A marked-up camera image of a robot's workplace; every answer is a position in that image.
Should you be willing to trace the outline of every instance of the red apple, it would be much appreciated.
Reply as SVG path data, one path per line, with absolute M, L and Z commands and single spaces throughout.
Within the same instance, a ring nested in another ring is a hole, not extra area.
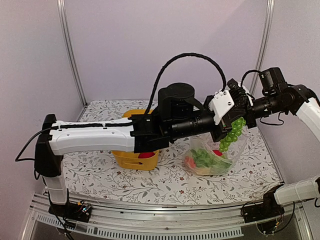
M 138 159 L 148 159 L 155 155 L 154 152 L 142 152 L 139 154 Z

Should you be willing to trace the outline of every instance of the yellow basket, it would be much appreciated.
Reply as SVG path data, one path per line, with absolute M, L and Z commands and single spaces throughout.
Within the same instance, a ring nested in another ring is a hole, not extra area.
M 123 114 L 123 118 L 129 118 L 134 114 L 144 114 L 143 109 L 132 109 Z M 125 152 L 125 151 L 112 151 L 115 160 L 119 166 L 124 169 L 136 169 L 150 171 L 155 169 L 158 163 L 159 150 L 153 152 L 154 155 L 149 158 L 138 158 L 140 153 Z

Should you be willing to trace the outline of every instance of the black cable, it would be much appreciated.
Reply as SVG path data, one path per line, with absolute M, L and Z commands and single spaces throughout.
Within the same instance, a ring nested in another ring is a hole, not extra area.
M 246 94 L 247 94 L 249 97 L 251 97 L 251 98 L 252 98 L 252 100 L 255 100 L 255 97 L 254 97 L 254 96 L 252 96 L 250 93 L 246 92 Z
M 258 73 L 258 74 L 260 74 L 260 73 L 261 73 L 261 71 L 259 71 L 259 70 L 255 70 L 255 69 L 252 69 L 252 70 L 246 71 L 246 72 L 245 72 L 245 74 L 242 76 L 242 79 L 241 79 L 241 84 L 240 84 L 240 86 L 241 86 L 241 87 L 242 87 L 242 86 L 243 86 L 243 84 L 244 84 L 244 80 L 245 80 L 246 76 L 247 76 L 248 74 L 251 74 L 251 73 Z
M 260 123 L 265 124 L 265 125 L 269 125 L 269 126 L 282 126 L 285 123 L 285 121 L 280 119 L 280 114 L 281 114 L 281 112 L 279 112 L 279 114 L 278 114 L 278 121 L 281 123 L 269 123 L 269 122 L 261 121 L 262 117 L 260 118 Z
M 33 135 L 27 142 L 26 144 L 23 146 L 22 150 L 19 152 L 18 156 L 16 156 L 15 161 L 16 162 L 20 162 L 20 161 L 25 161 L 25 160 L 31 160 L 32 158 L 22 158 L 19 159 L 21 157 L 21 155 L 24 153 L 24 151 L 26 150 L 26 148 L 28 147 L 28 145 L 32 142 L 33 139 L 35 139 L 38 135 L 42 134 L 43 132 L 46 131 L 50 131 L 51 128 L 46 128 L 44 130 L 38 131 L 35 135 Z
M 154 100 L 155 94 L 156 94 L 156 90 L 157 90 L 157 86 L 159 83 L 159 80 L 161 78 L 161 75 L 164 73 L 165 69 L 171 64 L 173 63 L 175 60 L 184 58 L 184 57 L 196 57 L 196 58 L 200 58 L 200 59 L 204 59 L 207 60 L 208 62 L 210 62 L 212 65 L 215 66 L 215 68 L 218 70 L 218 72 L 221 75 L 222 78 L 222 91 L 224 91 L 227 87 L 227 80 L 226 80 L 226 76 L 223 72 L 223 70 L 221 69 L 221 67 L 214 61 L 212 60 L 210 57 L 199 54 L 199 53 L 194 53 L 194 52 L 189 52 L 189 53 L 181 53 L 177 56 L 174 56 L 173 58 L 171 58 L 169 61 L 166 62 L 165 65 L 163 65 L 163 67 L 161 68 L 160 72 L 158 73 L 154 85 L 153 85 L 153 89 L 152 89 L 152 93 L 150 96 L 150 100 L 149 100 L 149 104 L 148 107 L 146 108 L 144 115 L 147 115 L 150 112 L 151 106 L 152 106 L 152 102 Z
M 61 224 L 61 226 L 63 227 L 64 229 L 64 234 L 66 235 L 66 237 L 69 239 L 69 240 L 75 240 L 71 235 L 70 235 L 70 231 L 68 231 L 68 229 L 66 228 L 66 225 L 60 220 L 60 218 L 58 217 L 58 215 L 55 213 L 55 210 L 53 208 L 53 203 L 50 199 L 50 193 L 48 192 L 48 198 L 49 198 L 49 203 L 50 203 L 50 206 L 51 206 L 51 210 L 53 212 L 53 215 L 55 216 L 55 218 L 58 220 L 58 222 Z
M 295 202 L 293 202 L 293 210 L 292 210 L 292 214 L 291 214 L 291 217 L 289 218 L 289 221 L 286 223 L 286 225 L 284 225 L 283 228 L 279 229 L 278 231 L 275 231 L 274 233 L 278 233 L 278 232 L 281 232 L 283 229 L 285 229 L 289 223 L 291 222 L 291 220 L 294 218 L 294 215 L 295 215 L 295 208 L 296 208 L 296 204 Z
M 34 158 L 19 158 L 18 160 L 15 160 L 16 162 L 22 162 L 22 161 L 34 161 Z
M 316 199 L 314 200 L 314 206 L 315 206 L 316 208 L 320 208 L 320 205 L 317 205 L 317 201 L 318 201 L 318 198 L 316 198 Z
M 37 176 L 36 170 L 33 171 L 33 175 L 34 175 L 35 180 L 38 180 L 40 178 L 40 173 Z

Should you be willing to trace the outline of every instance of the white wall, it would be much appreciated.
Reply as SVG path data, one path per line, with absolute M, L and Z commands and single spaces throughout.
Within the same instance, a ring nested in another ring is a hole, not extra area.
M 89 101 L 149 99 L 161 67 L 183 52 L 207 55 L 222 67 L 227 80 L 240 80 L 255 67 L 267 7 L 267 1 L 252 0 L 68 0 L 65 4 Z M 174 62 L 159 86 L 174 82 L 193 84 L 200 100 L 222 87 L 217 70 L 194 58 Z
M 56 1 L 0 1 L 0 239 L 18 238 L 35 191 L 33 162 L 15 163 L 46 114 L 75 121 L 81 104 Z M 34 144 L 24 157 L 34 156 Z
M 262 69 L 280 67 L 288 83 L 304 84 L 320 96 L 320 1 L 275 1 L 268 47 Z M 256 96 L 262 88 L 258 87 Z M 320 174 L 320 143 L 292 115 L 283 126 L 260 124 L 260 130 L 287 183 Z M 269 121 L 276 121 L 272 116 Z M 313 201 L 303 204 L 312 234 L 320 239 L 320 209 Z

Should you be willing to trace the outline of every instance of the black bracket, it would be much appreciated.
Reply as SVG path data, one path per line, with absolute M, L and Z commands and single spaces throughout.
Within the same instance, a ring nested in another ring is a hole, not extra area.
M 64 205 L 54 204 L 50 200 L 49 195 L 49 213 L 55 216 L 62 217 L 63 220 L 75 220 L 79 222 L 88 223 L 91 217 L 92 205 L 90 203 L 84 203 L 82 200 L 79 204 L 69 202 L 69 190 L 67 189 L 67 200 Z
M 241 215 L 245 223 L 260 221 L 283 215 L 285 210 L 282 205 L 278 205 L 274 193 L 282 185 L 275 186 L 263 195 L 263 203 L 244 206 Z

